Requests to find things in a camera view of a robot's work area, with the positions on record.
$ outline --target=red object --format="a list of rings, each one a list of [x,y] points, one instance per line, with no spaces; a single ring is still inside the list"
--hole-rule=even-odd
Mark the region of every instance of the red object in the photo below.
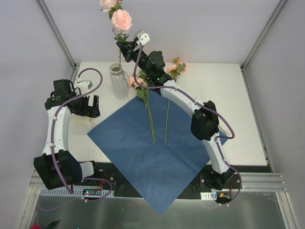
[[[30,229],[41,229],[41,227],[39,227],[39,226],[37,226],[36,224],[33,226],[33,227],[31,227]]]

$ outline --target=gray wall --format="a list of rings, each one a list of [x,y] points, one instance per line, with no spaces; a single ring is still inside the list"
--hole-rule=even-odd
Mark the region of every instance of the gray wall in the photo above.
[[[75,61],[116,61],[118,49],[99,0],[45,0]],[[166,61],[242,64],[279,0],[124,0],[131,38],[145,29],[147,52]]]
[[[276,172],[305,228],[305,1],[291,0],[246,69]]]
[[[11,229],[45,144],[44,102],[71,68],[34,0],[0,2],[0,53],[0,229]]]

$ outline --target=gray panel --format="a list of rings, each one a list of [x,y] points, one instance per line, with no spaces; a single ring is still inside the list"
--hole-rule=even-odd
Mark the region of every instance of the gray panel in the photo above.
[[[147,52],[166,61],[243,64],[279,0],[124,0],[132,17],[131,37],[146,30]],[[99,0],[46,0],[76,62],[116,61],[107,13]]]
[[[246,68],[258,121],[275,172],[283,173],[305,228],[305,1],[288,1]]]
[[[43,208],[53,208],[70,198],[40,197]],[[106,198],[97,203],[76,200],[59,210],[37,211],[46,226],[61,220],[57,229],[284,229],[275,193],[241,193],[229,207],[209,200],[175,200],[159,216],[144,199]]]
[[[0,228],[12,229],[46,141],[52,81],[71,68],[34,0],[0,1],[0,37]]]

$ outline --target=vase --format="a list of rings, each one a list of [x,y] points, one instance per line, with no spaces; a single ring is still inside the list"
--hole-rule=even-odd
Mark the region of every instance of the vase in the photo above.
[[[114,95],[119,100],[124,100],[128,97],[128,76],[123,71],[122,66],[114,63],[110,66],[110,79],[114,91]]]

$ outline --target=navy blue fabric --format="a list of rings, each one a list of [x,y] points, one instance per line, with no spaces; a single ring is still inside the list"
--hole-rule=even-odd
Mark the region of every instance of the navy blue fabric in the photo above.
[[[156,143],[148,109],[138,97],[93,128],[88,136],[162,215],[210,158],[203,143],[191,133],[191,118],[173,102],[164,143],[168,100],[150,92],[149,103]]]

